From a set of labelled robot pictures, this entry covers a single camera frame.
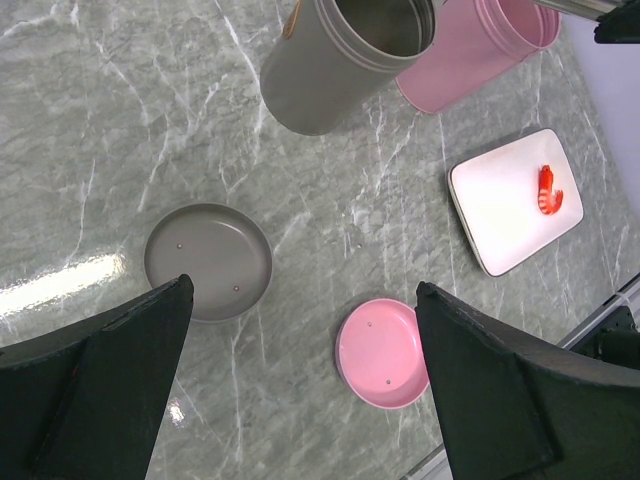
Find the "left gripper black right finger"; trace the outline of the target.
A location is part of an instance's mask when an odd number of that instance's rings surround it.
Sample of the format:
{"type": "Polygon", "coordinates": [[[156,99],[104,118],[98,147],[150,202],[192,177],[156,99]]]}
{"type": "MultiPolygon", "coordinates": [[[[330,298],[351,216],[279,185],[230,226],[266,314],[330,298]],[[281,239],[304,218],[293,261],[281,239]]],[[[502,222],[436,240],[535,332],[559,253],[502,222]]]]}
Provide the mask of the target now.
{"type": "Polygon", "coordinates": [[[416,316],[456,479],[635,479],[639,367],[560,348],[432,283],[416,316]]]}

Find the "grey cylindrical container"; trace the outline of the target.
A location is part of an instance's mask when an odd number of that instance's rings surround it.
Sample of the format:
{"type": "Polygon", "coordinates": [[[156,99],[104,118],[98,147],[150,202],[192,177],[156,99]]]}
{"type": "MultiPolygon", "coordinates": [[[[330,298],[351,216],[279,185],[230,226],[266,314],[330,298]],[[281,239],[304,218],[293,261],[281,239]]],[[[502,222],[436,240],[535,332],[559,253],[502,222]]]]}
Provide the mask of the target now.
{"type": "Polygon", "coordinates": [[[299,1],[260,72],[273,117],[323,135],[424,55],[442,4],[427,0],[299,1]]]}

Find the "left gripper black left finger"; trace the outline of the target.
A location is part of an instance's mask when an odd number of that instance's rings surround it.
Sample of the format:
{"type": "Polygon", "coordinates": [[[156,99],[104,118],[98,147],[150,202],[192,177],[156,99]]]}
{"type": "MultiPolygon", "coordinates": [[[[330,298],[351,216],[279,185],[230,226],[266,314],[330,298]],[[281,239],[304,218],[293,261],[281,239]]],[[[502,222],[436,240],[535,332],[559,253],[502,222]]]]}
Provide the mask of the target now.
{"type": "Polygon", "coordinates": [[[193,309],[181,275],[1,350],[4,479],[145,477],[193,309]]]}

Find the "grey round lid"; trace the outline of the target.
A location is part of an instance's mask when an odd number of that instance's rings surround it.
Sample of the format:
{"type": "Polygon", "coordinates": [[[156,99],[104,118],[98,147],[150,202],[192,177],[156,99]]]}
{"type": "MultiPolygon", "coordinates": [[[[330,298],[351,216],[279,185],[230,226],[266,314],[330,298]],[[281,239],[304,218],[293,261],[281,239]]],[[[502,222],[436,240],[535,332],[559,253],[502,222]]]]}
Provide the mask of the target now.
{"type": "Polygon", "coordinates": [[[146,241],[143,265],[153,288],[188,275],[194,285],[191,318],[222,323],[259,304],[273,276],[273,253],[250,217],[227,205],[200,203],[159,221],[146,241]]]}

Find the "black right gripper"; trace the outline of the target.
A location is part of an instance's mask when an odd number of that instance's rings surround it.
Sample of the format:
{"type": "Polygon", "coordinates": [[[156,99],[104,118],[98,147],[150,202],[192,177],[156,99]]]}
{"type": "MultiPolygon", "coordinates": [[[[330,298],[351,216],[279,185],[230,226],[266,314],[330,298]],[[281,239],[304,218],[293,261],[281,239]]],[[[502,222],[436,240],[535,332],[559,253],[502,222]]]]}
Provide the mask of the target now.
{"type": "Polygon", "coordinates": [[[640,43],[640,0],[625,1],[597,18],[594,41],[597,44],[640,43]]]}

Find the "pink cylindrical container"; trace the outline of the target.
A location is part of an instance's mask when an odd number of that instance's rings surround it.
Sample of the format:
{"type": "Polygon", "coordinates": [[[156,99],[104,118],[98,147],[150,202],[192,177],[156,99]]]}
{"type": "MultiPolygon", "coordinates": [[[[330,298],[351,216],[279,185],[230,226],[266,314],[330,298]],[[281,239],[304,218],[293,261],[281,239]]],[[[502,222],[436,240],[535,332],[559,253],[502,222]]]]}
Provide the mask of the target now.
{"type": "Polygon", "coordinates": [[[449,1],[432,45],[398,75],[397,86],[416,109],[441,113],[549,48],[560,28],[559,12],[532,1],[449,1]]]}

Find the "metal food tongs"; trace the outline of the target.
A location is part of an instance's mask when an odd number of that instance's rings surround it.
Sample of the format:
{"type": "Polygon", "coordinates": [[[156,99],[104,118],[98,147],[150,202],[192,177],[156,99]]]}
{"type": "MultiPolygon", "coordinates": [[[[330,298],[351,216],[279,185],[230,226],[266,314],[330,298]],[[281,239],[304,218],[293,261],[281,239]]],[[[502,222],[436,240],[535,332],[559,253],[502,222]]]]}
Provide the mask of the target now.
{"type": "Polygon", "coordinates": [[[534,3],[583,19],[597,21],[601,16],[624,6],[627,0],[533,0],[534,3]]]}

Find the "red shrimp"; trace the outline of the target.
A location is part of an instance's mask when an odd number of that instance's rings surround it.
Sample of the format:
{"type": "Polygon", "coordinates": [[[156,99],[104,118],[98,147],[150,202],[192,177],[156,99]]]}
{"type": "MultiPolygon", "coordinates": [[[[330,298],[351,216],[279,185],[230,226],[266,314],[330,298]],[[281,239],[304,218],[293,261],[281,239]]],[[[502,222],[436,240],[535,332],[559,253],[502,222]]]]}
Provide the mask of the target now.
{"type": "Polygon", "coordinates": [[[544,215],[554,215],[563,203],[562,190],[553,189],[554,175],[549,165],[543,165],[538,176],[538,207],[544,215]]]}

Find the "pink round lid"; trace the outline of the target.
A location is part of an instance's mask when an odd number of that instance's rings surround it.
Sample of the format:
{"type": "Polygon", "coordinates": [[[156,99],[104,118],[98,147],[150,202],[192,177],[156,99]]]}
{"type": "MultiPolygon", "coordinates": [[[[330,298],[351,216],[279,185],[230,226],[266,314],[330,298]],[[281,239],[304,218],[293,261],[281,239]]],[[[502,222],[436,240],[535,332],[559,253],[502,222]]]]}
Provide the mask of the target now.
{"type": "Polygon", "coordinates": [[[347,316],[336,338],[335,360],[354,394],[380,409],[407,407],[430,384],[416,313],[394,299],[369,300],[347,316]]]}

